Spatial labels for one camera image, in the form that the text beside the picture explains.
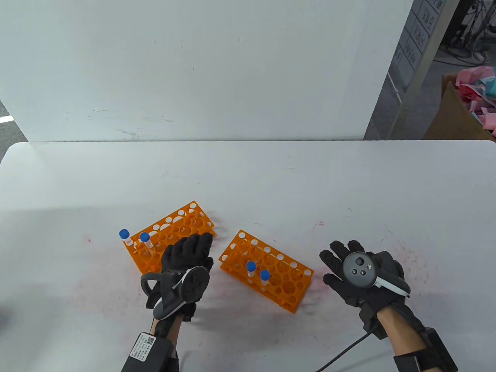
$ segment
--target white table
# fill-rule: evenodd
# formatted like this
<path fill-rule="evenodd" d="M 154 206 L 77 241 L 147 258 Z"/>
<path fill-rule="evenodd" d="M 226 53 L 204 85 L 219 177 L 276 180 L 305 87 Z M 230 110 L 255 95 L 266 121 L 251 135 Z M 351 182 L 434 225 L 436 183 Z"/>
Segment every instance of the white table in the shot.
<path fill-rule="evenodd" d="M 218 239 L 183 371 L 314 371 L 359 338 L 358 311 L 320 280 L 334 239 L 390 251 L 459 368 L 489 371 L 495 155 L 483 141 L 16 144 L 0 166 L 2 367 L 120 371 L 151 311 L 118 231 L 195 199 Z M 240 228 L 315 270 L 295 315 L 219 270 Z M 370 337 L 337 370 L 394 371 L 391 347 Z"/>

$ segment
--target cable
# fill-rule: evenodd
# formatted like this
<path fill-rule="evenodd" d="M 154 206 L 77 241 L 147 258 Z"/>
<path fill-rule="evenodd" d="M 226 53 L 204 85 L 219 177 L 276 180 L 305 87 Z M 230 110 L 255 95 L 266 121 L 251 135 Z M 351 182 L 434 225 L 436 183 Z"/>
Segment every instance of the cable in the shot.
<path fill-rule="evenodd" d="M 353 344 L 351 344 L 350 346 L 348 346 L 346 349 L 344 349 L 341 353 L 339 353 L 335 358 L 333 358 L 329 363 L 327 363 L 326 365 L 324 365 L 321 369 L 319 370 L 316 370 L 315 372 L 322 372 L 324 369 L 326 369 L 327 367 L 329 367 L 331 364 L 333 364 L 336 360 L 338 360 L 340 357 L 342 357 L 343 355 L 345 355 L 348 351 L 350 351 L 351 349 L 353 349 L 355 346 L 357 346 L 359 343 L 361 343 L 363 340 L 365 340 L 367 337 L 369 337 L 372 332 L 375 331 L 377 327 L 374 327 L 374 329 L 372 329 L 370 332 L 368 332 L 366 335 L 360 337 L 358 340 L 356 340 Z"/>
<path fill-rule="evenodd" d="M 479 67 L 479 66 L 485 65 L 485 63 L 483 63 L 483 64 L 457 64 L 457 63 L 450 63 L 450 62 L 438 61 L 438 60 L 433 60 L 433 62 L 450 64 L 451 66 L 460 66 L 460 67 Z"/>

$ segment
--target label sticker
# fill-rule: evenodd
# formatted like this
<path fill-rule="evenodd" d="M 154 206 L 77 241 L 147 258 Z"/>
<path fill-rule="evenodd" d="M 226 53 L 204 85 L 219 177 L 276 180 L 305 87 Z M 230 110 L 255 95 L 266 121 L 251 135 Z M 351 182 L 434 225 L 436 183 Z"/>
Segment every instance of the label sticker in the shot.
<path fill-rule="evenodd" d="M 142 332 L 136 340 L 129 356 L 144 362 L 156 339 L 157 337 Z"/>

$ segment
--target forearm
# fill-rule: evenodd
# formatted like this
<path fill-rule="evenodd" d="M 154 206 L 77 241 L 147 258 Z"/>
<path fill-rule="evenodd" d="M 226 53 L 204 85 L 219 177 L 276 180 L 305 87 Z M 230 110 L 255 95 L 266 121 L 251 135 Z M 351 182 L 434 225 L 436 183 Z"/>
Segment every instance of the forearm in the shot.
<path fill-rule="evenodd" d="M 155 334 L 155 329 L 158 324 L 157 319 L 153 319 L 152 327 L 150 329 L 150 334 Z M 181 324 L 183 322 L 183 316 L 182 315 L 176 315 L 176 319 L 174 320 L 174 323 L 172 324 L 171 329 L 169 330 L 169 333 L 167 334 L 167 339 L 172 342 L 174 345 L 174 351 L 172 352 L 172 357 L 176 356 L 176 345 L 178 343 L 178 335 L 179 335 L 179 329 L 181 327 Z"/>
<path fill-rule="evenodd" d="M 395 355 L 404 355 L 427 347 L 420 335 L 393 309 L 382 309 L 377 313 L 377 319 L 384 327 Z M 432 368 L 427 372 L 442 371 Z"/>

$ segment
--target white wall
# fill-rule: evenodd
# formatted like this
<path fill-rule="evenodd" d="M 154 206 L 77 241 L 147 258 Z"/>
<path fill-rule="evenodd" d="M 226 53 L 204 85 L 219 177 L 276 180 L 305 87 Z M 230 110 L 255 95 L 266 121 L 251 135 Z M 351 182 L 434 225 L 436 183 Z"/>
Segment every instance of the white wall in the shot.
<path fill-rule="evenodd" d="M 0 0 L 0 98 L 30 141 L 361 139 L 411 3 Z"/>

